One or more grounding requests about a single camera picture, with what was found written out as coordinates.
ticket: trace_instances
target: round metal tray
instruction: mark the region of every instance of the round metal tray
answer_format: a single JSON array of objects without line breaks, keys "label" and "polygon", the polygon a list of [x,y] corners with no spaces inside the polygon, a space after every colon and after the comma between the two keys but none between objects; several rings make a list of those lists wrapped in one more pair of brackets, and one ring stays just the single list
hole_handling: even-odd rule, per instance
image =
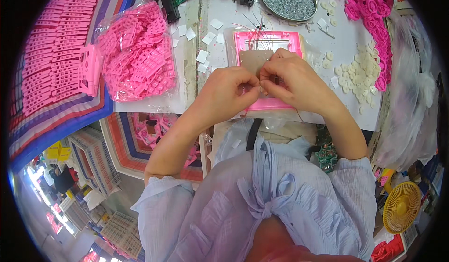
[{"label": "round metal tray", "polygon": [[270,11],[272,11],[276,16],[278,16],[278,17],[280,17],[280,18],[283,18],[284,20],[294,21],[294,22],[303,22],[303,21],[306,21],[306,20],[310,20],[313,16],[315,16],[315,14],[317,13],[317,9],[318,9],[318,3],[317,3],[317,0],[312,0],[312,1],[313,1],[313,4],[315,5],[315,12],[313,12],[313,14],[312,14],[310,17],[308,17],[308,18],[304,18],[304,19],[300,19],[300,20],[295,20],[295,19],[287,18],[287,17],[284,17],[284,16],[280,15],[280,14],[277,13],[275,10],[273,10],[272,8],[270,8],[270,6],[268,6],[268,5],[265,3],[264,0],[261,0],[261,1],[262,1],[262,3],[264,3],[264,5],[267,6],[267,8],[270,9]]}]

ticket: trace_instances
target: stacked pink parts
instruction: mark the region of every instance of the stacked pink parts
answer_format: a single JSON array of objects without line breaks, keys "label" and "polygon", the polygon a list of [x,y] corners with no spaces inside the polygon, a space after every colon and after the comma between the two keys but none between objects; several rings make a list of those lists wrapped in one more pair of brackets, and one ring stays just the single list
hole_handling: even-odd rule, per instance
[{"label": "stacked pink parts", "polygon": [[346,0],[345,13],[351,20],[363,19],[366,29],[373,35],[379,51],[380,76],[374,84],[379,91],[386,91],[391,82],[391,42],[383,18],[391,12],[393,0]]},{"label": "stacked pink parts", "polygon": [[167,22],[156,2],[133,7],[102,21],[96,47],[114,101],[160,95],[175,86],[175,65]]},{"label": "stacked pink parts", "polygon": [[97,0],[50,0],[25,47],[22,72],[25,115],[80,92],[80,49]]}]

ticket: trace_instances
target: woman's right hand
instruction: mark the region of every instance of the woman's right hand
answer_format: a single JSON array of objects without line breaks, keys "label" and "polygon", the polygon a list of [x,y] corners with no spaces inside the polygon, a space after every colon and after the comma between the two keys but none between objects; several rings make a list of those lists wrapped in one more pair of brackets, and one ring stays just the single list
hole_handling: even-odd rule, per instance
[{"label": "woman's right hand", "polygon": [[[286,88],[270,81],[277,75]],[[272,96],[298,110],[328,115],[343,105],[335,93],[298,54],[279,48],[261,68],[260,86]]]}]

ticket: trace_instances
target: hand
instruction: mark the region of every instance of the hand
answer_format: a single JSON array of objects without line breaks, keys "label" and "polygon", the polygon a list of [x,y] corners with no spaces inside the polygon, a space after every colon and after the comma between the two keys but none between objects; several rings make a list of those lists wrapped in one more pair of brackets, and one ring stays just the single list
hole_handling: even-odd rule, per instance
[{"label": "hand", "polygon": [[217,68],[186,113],[204,128],[229,120],[259,98],[259,79],[246,68]]},{"label": "hand", "polygon": [[[270,75],[284,80],[286,88],[270,81]],[[298,110],[325,116],[343,105],[335,93],[296,53],[279,48],[261,68],[261,87],[272,96]]]}]

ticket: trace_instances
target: ruffled sleeve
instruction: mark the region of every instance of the ruffled sleeve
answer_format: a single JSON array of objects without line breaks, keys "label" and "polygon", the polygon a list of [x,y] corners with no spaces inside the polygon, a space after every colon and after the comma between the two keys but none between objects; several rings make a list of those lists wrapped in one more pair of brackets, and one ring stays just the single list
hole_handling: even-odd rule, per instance
[{"label": "ruffled sleeve", "polygon": [[151,177],[131,209],[139,213],[139,234],[146,261],[165,261],[173,252],[193,200],[192,183]]},{"label": "ruffled sleeve", "polygon": [[360,258],[368,261],[374,250],[376,216],[375,177],[368,158],[340,159],[329,173],[347,224],[354,225],[361,239]]}]

